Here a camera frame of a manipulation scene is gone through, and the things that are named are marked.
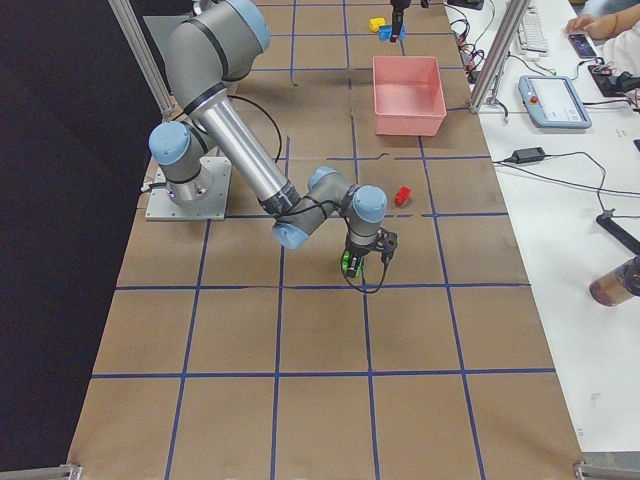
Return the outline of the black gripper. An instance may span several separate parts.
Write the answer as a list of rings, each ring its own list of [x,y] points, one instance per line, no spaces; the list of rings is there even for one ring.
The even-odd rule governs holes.
[[[411,6],[411,0],[390,0],[392,6],[391,42],[395,43],[404,38],[404,14]]]
[[[354,231],[348,232],[345,240],[345,276],[356,278],[362,272],[364,256],[370,252],[385,250],[385,233],[378,229],[370,236],[364,237]]]

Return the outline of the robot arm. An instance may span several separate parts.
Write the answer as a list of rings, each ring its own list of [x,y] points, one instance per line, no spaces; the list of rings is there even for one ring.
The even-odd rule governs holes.
[[[377,252],[389,264],[395,233],[382,228],[387,197],[373,185],[350,182],[338,171],[319,167],[300,195],[228,99],[228,84],[246,77],[256,57],[270,46],[266,20],[251,1],[216,1],[182,22],[169,36],[164,63],[172,94],[188,119],[156,126],[149,136],[152,156],[169,189],[202,185],[200,157],[219,146],[272,216],[272,232],[297,249],[332,214],[347,226],[340,259],[343,277],[362,270],[365,256]]]

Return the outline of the person hand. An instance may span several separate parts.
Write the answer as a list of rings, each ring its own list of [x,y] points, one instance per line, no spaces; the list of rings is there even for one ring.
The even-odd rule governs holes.
[[[603,40],[609,38],[615,29],[615,16],[580,15],[568,21],[565,27],[567,34],[585,33],[592,39]]]

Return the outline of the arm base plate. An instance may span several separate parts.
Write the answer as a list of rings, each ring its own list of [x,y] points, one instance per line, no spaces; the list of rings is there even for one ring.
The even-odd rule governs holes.
[[[148,221],[223,221],[226,215],[232,164],[226,157],[200,158],[199,175],[192,181],[177,184],[165,179],[156,169],[145,218]]]

